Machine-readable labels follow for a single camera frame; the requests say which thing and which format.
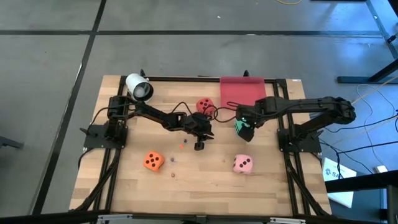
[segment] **pink die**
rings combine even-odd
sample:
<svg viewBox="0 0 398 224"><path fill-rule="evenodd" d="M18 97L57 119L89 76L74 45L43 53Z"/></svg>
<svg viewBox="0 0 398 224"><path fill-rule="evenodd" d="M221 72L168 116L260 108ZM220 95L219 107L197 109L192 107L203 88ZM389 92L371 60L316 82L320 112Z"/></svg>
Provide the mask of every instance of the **pink die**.
<svg viewBox="0 0 398 224"><path fill-rule="evenodd" d="M250 174L252 168L253 168L253 160L251 159L250 156L244 154L239 154L235 156L234 166L233 166L234 172L240 174Z"/></svg>

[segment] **red die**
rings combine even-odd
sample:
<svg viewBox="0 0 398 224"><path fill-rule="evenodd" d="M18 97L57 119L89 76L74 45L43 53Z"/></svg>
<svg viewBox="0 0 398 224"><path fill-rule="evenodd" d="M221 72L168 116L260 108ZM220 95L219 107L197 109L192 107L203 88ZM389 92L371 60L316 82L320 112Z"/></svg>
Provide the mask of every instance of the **red die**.
<svg viewBox="0 0 398 224"><path fill-rule="evenodd" d="M203 98L197 103L198 112L201 112L204 115L213 115L215 109L214 103L209 98Z"/></svg>

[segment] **black desk leg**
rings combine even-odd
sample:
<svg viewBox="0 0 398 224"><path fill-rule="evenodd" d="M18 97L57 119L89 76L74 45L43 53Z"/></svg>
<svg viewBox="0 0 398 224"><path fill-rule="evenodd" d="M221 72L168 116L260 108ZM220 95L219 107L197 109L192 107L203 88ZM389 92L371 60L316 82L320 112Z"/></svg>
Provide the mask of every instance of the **black desk leg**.
<svg viewBox="0 0 398 224"><path fill-rule="evenodd" d="M23 144L0 136L0 148L2 146L10 146L19 149L23 146Z"/></svg>
<svg viewBox="0 0 398 224"><path fill-rule="evenodd" d="M379 84L388 81L387 76L398 69L398 59L387 65L382 70L378 71L371 77L337 77L338 83L367 83L367 84ZM389 84L398 84L398 79L389 82Z"/></svg>

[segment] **orange die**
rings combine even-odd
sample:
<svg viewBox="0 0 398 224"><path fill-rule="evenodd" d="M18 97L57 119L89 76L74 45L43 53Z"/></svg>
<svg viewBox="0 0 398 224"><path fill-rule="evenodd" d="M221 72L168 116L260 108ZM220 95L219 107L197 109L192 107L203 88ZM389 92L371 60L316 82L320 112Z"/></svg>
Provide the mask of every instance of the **orange die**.
<svg viewBox="0 0 398 224"><path fill-rule="evenodd" d="M154 151L148 152L144 159L144 167L155 172L159 171L159 168L163 165L163 163L164 156Z"/></svg>

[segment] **green object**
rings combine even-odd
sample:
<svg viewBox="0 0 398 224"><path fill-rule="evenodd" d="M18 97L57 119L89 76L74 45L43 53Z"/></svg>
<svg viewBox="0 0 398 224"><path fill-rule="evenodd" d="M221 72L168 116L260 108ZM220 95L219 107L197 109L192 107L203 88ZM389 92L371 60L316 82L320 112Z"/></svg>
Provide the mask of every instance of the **green object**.
<svg viewBox="0 0 398 224"><path fill-rule="evenodd" d="M234 127L235 127L236 134L239 135L239 132L241 131L241 129L243 128L243 126L245 126L245 127L247 127L247 128L250 127L250 125L248 125L248 124L245 123L245 119L244 119L244 118L243 118L241 121L235 120L235 125L234 125Z"/></svg>

